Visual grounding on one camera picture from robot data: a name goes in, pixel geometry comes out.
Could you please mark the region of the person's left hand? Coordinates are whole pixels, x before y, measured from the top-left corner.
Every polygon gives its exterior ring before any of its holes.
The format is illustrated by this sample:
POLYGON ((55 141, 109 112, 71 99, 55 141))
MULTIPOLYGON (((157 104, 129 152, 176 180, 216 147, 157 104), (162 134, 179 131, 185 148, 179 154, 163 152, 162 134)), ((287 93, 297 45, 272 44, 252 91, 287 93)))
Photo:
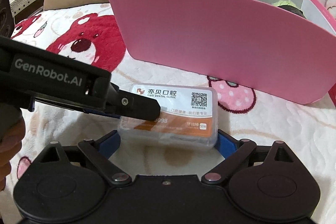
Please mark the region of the person's left hand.
POLYGON ((21 119, 4 134, 1 142, 0 160, 1 191, 3 191, 6 186, 6 176, 11 173, 10 161, 22 148, 22 140, 25 137, 25 132, 25 122, 21 119))

